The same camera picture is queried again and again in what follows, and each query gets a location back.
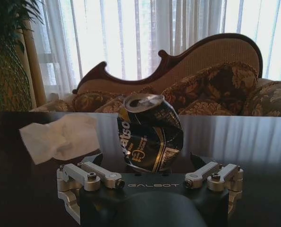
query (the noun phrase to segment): glossy table surface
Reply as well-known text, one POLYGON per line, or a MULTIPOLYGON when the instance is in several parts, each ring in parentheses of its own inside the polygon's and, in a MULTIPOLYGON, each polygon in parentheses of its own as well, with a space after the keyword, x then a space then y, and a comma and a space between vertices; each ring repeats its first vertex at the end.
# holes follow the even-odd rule
MULTIPOLYGON (((56 170, 61 162, 52 159, 36 166, 18 131, 32 122, 49 123, 65 114, 0 112, 0 226, 78 226, 57 198, 56 170)), ((90 115, 98 122, 102 166, 126 172, 116 114, 90 115)), ((193 171, 191 152, 241 165, 243 198, 230 226, 281 226, 281 118, 180 116, 180 120, 184 148, 172 171, 193 171)))

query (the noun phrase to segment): crushed soda can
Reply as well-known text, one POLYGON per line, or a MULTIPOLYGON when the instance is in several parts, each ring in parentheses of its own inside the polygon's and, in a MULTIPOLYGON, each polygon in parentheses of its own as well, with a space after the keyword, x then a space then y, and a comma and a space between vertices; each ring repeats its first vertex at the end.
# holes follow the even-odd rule
POLYGON ((117 123, 125 161, 136 170, 166 171, 183 147, 179 118, 162 95, 128 96, 117 123))

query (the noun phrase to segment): white tissue paper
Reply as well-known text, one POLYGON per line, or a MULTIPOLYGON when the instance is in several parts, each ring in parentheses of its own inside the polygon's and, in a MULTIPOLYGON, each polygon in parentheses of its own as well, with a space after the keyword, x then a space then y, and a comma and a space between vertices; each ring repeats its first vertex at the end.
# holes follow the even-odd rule
POLYGON ((32 123, 19 131, 36 165, 52 157, 69 160, 99 148, 96 119, 87 114, 71 113, 49 124, 32 123))

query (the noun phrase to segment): screw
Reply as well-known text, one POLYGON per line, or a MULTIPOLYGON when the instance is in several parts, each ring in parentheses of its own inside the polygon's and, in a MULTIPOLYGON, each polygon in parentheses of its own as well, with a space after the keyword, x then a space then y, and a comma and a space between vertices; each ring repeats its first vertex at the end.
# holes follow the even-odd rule
POLYGON ((186 188, 192 188, 193 182, 191 180, 185 180, 184 185, 186 188))
POLYGON ((88 173, 88 180, 94 180, 94 179, 96 179, 96 173, 93 172, 88 173))
POLYGON ((116 189, 121 189, 125 186, 125 182, 121 179, 119 179, 116 183, 115 183, 115 188, 116 189))
POLYGON ((217 173, 213 173, 212 175, 211 175, 211 177, 212 177, 212 179, 213 180, 220 180, 220 175, 219 174, 217 174, 217 173))

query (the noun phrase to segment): cushion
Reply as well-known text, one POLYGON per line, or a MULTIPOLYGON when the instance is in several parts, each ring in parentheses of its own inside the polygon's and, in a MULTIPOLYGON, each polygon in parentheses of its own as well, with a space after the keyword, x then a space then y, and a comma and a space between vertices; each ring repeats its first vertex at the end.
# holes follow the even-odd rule
POLYGON ((119 108, 122 106, 122 102, 125 99, 125 96, 118 96, 110 101, 108 101, 105 105, 99 107, 95 110, 96 113, 117 113, 119 108))
POLYGON ((187 108, 180 112, 181 115, 234 115, 221 104, 211 99, 202 99, 192 102, 187 108))
POLYGON ((165 100, 180 113, 190 103, 199 98, 202 91, 203 77, 200 74, 183 78, 162 92, 165 100))
POLYGON ((239 114, 244 102, 257 85, 257 72, 241 62, 218 64, 200 71, 204 77, 204 92, 234 114, 239 114))
POLYGON ((110 96, 112 98, 116 98, 117 96, 120 95, 120 93, 116 93, 116 92, 109 92, 109 91, 92 91, 92 90, 87 90, 85 92, 82 93, 78 93, 79 95, 85 94, 85 93, 90 93, 90 94, 100 94, 103 96, 110 96))
MULTIPOLYGON (((146 94, 157 94, 157 92, 151 87, 146 86, 140 89, 137 93, 146 93, 146 94)), ((95 112, 97 113, 117 113, 119 108, 122 106, 123 100, 126 98, 126 95, 120 95, 116 98, 108 101, 105 105, 101 106, 95 112)))
POLYGON ((37 107, 31 112, 74 112, 74 108, 63 100, 55 100, 37 107))
POLYGON ((154 94, 154 95, 158 94, 157 91, 155 91, 155 89, 151 85, 143 87, 137 93, 154 94))
POLYGON ((281 81, 267 83, 253 91, 244 104, 243 115, 281 116, 281 81))
POLYGON ((97 108, 106 104, 112 99, 111 94, 97 94, 85 92, 78 94, 72 101, 72 105, 77 112, 94 112, 97 108))

